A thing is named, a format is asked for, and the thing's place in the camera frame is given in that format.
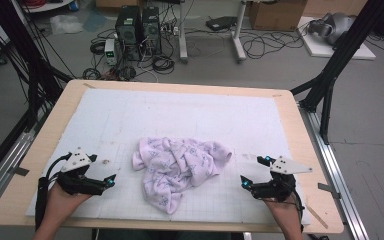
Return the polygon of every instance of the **hand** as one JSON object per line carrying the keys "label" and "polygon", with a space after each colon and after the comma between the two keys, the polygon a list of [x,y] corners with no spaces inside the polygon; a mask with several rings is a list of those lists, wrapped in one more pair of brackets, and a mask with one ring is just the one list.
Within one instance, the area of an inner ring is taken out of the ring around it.
{"label": "hand", "polygon": [[91,196],[88,194],[70,195],[58,183],[55,183],[49,190],[45,216],[33,239],[54,239],[61,224]]}
{"label": "hand", "polygon": [[273,199],[264,199],[264,202],[273,214],[276,223],[279,225],[280,229],[282,229],[285,239],[303,239],[294,194],[291,194],[284,202],[276,202]]}

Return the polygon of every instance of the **gray concrete floor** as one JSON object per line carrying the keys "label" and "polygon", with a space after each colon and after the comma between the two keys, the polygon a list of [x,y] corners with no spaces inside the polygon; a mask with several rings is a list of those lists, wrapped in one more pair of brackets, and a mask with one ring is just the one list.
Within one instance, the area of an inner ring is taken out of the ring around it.
{"label": "gray concrete floor", "polygon": [[[90,10],[70,13],[59,9],[36,15],[37,22],[44,24],[50,16],[58,14],[73,14],[80,22],[88,24],[88,30],[78,34],[48,37],[73,73],[81,76],[91,66],[90,40],[99,32],[112,28],[115,21],[103,19]],[[205,20],[195,19],[188,22],[188,26],[205,29]],[[175,71],[157,75],[158,82],[292,89],[317,76],[328,62],[327,58],[310,57],[302,47],[284,48],[261,59],[247,59],[238,64],[232,42],[224,35],[190,34],[187,39],[190,55],[194,56],[184,65],[176,50],[173,56]],[[384,43],[377,44],[384,48]],[[340,75],[333,96],[329,139],[369,238],[384,239],[384,51],[370,43],[366,45],[374,52],[376,60],[352,60]],[[56,55],[49,47],[47,49],[53,65],[66,71]],[[157,81],[147,73],[135,80]],[[304,97],[305,93],[299,94],[296,100]],[[12,66],[0,65],[0,143],[26,108]],[[0,239],[28,239],[32,234],[33,228],[0,226]],[[57,239],[89,239],[89,236],[87,229],[62,229]],[[347,230],[329,237],[352,239]],[[280,234],[254,233],[253,239],[283,238]]]}

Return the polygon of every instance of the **desk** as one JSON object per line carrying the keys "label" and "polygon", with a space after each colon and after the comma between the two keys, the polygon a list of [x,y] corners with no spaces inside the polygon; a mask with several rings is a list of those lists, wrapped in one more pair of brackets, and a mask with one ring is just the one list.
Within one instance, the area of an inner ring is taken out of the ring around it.
{"label": "desk", "polygon": [[[302,198],[312,215],[305,228],[313,233],[340,233],[342,220],[329,192],[319,190],[317,183],[326,184],[312,143],[301,119],[292,94],[286,90],[249,89],[233,87],[193,86],[153,83],[124,83],[102,81],[71,81],[54,107],[21,167],[29,169],[27,176],[15,175],[0,199],[0,225],[33,226],[34,219],[25,216],[36,191],[36,182],[53,154],[61,134],[75,112],[83,93],[89,88],[123,89],[153,92],[203,93],[272,98],[276,102],[290,153],[294,160],[313,167],[311,174],[302,174],[300,184],[306,193]],[[149,220],[113,220],[71,218],[64,226],[98,228],[145,228],[172,230],[209,230],[237,232],[279,232],[277,226],[243,223],[200,223]]]}
{"label": "desk", "polygon": [[[241,62],[246,59],[245,51],[242,47],[241,40],[239,39],[239,34],[241,33],[241,27],[242,27],[242,21],[244,19],[245,9],[246,9],[246,2],[248,0],[241,0],[239,5],[239,11],[238,11],[238,19],[236,22],[236,30],[232,32],[232,40],[233,44],[236,49],[236,53],[238,54],[238,62]],[[180,60],[183,63],[188,62],[188,50],[186,46],[186,33],[185,33],[185,0],[180,0],[180,34],[179,34],[179,51],[180,51]]]}

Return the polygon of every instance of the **table leg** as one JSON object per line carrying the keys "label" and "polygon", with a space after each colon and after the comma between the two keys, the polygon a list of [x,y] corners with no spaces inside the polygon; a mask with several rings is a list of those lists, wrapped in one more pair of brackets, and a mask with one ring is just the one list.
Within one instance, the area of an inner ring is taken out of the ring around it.
{"label": "table leg", "polygon": [[179,26],[179,51],[180,61],[182,63],[188,63],[188,50],[186,48],[186,35],[185,35],[185,20],[184,13],[185,0],[180,1],[180,26]]}
{"label": "table leg", "polygon": [[239,39],[239,34],[241,32],[241,27],[242,27],[242,20],[244,19],[245,8],[246,8],[246,1],[241,0],[240,6],[239,6],[238,20],[236,22],[236,30],[232,32],[233,43],[235,45],[236,52],[238,53],[238,62],[241,62],[246,59],[241,40]]}

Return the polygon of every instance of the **crumpled towel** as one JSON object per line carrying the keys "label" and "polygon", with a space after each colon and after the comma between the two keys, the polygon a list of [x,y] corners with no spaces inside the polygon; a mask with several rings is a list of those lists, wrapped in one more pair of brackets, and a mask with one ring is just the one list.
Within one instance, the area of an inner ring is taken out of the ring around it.
{"label": "crumpled towel", "polygon": [[220,174],[232,153],[217,142],[195,139],[143,138],[133,154],[133,169],[146,168],[145,199],[158,209],[173,214],[182,192],[198,187]]}

